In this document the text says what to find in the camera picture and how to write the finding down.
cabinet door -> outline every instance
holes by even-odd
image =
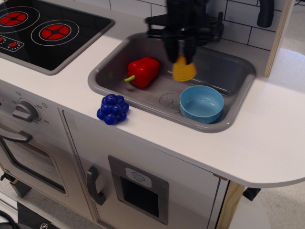
[[[97,192],[106,197],[102,205],[95,204],[101,222],[115,229],[215,227],[227,181],[99,120],[67,111],[64,116],[84,174],[92,166],[99,173]],[[118,200],[108,156],[168,183],[167,225]]]

red bell pepper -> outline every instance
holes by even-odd
[[[125,82],[131,82],[140,88],[147,87],[152,79],[158,75],[159,67],[159,61],[150,56],[133,61],[128,65]]]

gray sink basin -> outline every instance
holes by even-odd
[[[124,82],[130,62],[144,56],[159,60],[160,73],[143,89]],[[172,79],[172,63],[167,60],[163,42],[147,38],[145,33],[128,37],[113,50],[89,75],[89,87],[96,93],[120,94],[130,106],[147,111],[195,130],[215,133],[229,128],[255,79],[255,69],[246,60],[225,53],[199,47],[194,56],[197,76],[187,82]],[[179,97],[190,86],[206,85],[218,90],[224,98],[220,117],[211,124],[203,124],[183,117]]]

oven handle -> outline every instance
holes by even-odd
[[[99,205],[103,205],[106,201],[106,197],[102,192],[96,191],[96,179],[99,177],[96,167],[91,166],[87,172],[87,189],[91,199]]]
[[[19,133],[11,133],[5,129],[0,128],[0,137],[10,140],[12,142],[20,142],[20,143],[28,143],[33,137],[25,133],[24,131],[20,131]]]

black stovetop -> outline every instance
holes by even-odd
[[[38,0],[8,0],[0,5],[0,57],[53,75],[113,24]]]

